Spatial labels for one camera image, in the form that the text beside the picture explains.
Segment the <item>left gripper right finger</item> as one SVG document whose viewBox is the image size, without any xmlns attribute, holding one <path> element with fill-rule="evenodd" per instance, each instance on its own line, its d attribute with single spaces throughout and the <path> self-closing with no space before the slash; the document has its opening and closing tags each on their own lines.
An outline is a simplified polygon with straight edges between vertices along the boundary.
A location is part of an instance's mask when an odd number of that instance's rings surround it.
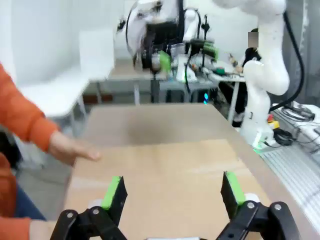
<svg viewBox="0 0 320 240">
<path fill-rule="evenodd" d="M 230 222 L 218 240 L 244 240 L 248 233 L 260 233 L 264 240 L 299 240 L 300 232 L 288 205 L 282 201 L 265 206 L 246 200 L 233 172 L 225 171 L 221 191 Z"/>
</svg>

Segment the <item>person's left hand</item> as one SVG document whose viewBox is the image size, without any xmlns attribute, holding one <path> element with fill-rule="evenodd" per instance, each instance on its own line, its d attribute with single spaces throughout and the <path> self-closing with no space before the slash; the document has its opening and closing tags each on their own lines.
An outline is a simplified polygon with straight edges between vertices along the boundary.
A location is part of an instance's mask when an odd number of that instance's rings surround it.
<svg viewBox="0 0 320 240">
<path fill-rule="evenodd" d="M 55 131 L 49 141 L 48 151 L 51 156 L 67 165 L 74 165 L 77 158 L 98 161 L 101 154 L 87 143 L 70 138 L 60 131 Z"/>
</svg>

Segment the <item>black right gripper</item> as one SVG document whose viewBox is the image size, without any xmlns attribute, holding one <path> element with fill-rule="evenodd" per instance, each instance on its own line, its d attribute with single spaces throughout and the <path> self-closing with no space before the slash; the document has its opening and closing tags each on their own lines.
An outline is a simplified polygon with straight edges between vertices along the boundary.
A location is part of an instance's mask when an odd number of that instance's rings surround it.
<svg viewBox="0 0 320 240">
<path fill-rule="evenodd" d="M 171 56 L 162 50 L 162 44 L 145 37 L 141 46 L 141 63 L 144 70 L 170 72 L 172 61 Z"/>
</svg>

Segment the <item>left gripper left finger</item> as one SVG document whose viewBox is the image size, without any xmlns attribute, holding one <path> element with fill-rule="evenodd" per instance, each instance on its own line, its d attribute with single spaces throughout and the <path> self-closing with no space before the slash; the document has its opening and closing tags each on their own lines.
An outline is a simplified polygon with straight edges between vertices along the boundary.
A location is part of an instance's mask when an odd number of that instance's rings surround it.
<svg viewBox="0 0 320 240">
<path fill-rule="evenodd" d="M 122 211 L 128 196 L 124 178 L 114 176 L 100 206 L 82 213 L 73 209 L 61 212 L 53 229 L 52 240 L 125 240 L 119 229 Z"/>
</svg>

